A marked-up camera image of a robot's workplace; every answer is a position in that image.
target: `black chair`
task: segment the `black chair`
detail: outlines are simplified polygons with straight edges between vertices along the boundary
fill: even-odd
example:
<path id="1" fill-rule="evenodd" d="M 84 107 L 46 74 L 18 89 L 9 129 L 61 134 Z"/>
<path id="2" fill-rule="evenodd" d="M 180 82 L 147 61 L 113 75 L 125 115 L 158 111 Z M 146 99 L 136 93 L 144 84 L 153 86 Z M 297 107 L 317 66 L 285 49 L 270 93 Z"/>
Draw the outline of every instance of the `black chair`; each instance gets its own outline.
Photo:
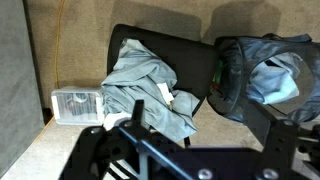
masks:
<path id="1" fill-rule="evenodd" d="M 178 82 L 174 88 L 192 93 L 200 100 L 192 113 L 196 114 L 208 95 L 217 66 L 218 55 L 215 48 L 201 42 L 118 24 L 110 39 L 107 74 L 112 72 L 116 64 L 120 45 L 125 38 L 140 40 L 175 71 Z M 184 139 L 184 143 L 186 146 L 190 145 L 189 137 Z"/>

